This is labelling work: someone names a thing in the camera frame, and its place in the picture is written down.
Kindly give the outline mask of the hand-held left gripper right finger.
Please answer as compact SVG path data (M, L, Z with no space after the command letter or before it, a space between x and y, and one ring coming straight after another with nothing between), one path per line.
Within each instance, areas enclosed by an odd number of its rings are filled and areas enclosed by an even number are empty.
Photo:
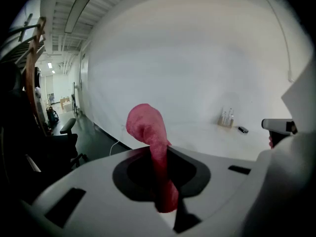
M168 170L179 191L173 225L182 237L241 237L257 188L257 161L168 147Z

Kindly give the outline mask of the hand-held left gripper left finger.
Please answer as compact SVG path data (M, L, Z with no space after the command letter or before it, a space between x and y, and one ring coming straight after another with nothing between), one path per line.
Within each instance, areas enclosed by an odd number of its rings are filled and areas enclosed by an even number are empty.
M113 182L114 168L139 156L146 148L126 151L88 162L64 176L32 204L32 218L45 234L57 237L172 237L175 232L159 215L153 202L136 202L122 194ZM64 227L46 214L71 189L85 191Z

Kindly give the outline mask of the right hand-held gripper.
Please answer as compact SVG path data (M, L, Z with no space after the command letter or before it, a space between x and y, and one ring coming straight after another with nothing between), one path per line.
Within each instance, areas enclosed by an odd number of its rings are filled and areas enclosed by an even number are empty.
M292 119L265 118L263 129L284 135L312 133L316 130L316 59L306 65L295 82L282 95Z

